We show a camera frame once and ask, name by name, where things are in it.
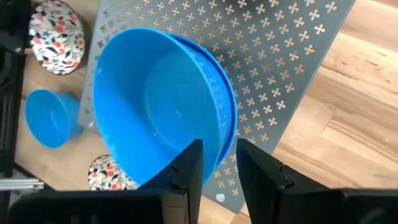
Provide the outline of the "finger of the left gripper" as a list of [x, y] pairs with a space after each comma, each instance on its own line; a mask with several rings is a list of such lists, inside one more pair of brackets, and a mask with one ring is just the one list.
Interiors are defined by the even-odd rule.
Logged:
[[0, 47], [9, 52], [25, 51], [29, 20], [29, 14], [0, 14]]
[[30, 0], [0, 0], [0, 19], [22, 17], [30, 13]]

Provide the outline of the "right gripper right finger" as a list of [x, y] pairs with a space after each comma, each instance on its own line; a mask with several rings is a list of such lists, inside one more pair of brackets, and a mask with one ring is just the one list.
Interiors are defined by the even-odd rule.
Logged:
[[398, 189], [331, 189], [246, 139], [236, 157], [252, 224], [398, 224]]

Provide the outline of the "floral patterned mini bowl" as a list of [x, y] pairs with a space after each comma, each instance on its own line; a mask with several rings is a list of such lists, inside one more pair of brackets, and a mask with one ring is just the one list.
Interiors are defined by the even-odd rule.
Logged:
[[110, 155], [97, 157], [88, 169], [88, 185], [91, 190], [136, 190], [139, 184], [120, 168]]
[[68, 75], [82, 63], [86, 34], [79, 15], [61, 0], [45, 0], [29, 21], [29, 45], [48, 72]]

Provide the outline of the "grey perforated metal riser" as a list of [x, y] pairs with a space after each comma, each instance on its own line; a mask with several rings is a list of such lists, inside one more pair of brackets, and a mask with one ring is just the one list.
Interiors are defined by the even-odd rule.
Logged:
[[223, 67], [236, 100], [233, 145], [203, 193], [239, 212], [236, 141], [272, 153], [354, 0], [100, 0], [80, 101], [79, 123], [100, 134], [93, 106], [95, 68], [106, 44], [135, 27], [181, 35]]

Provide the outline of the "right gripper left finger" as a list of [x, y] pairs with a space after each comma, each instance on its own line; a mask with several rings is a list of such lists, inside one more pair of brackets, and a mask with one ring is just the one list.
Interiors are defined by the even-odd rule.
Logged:
[[14, 203], [5, 224], [197, 224], [202, 180], [196, 139], [137, 190], [41, 191]]

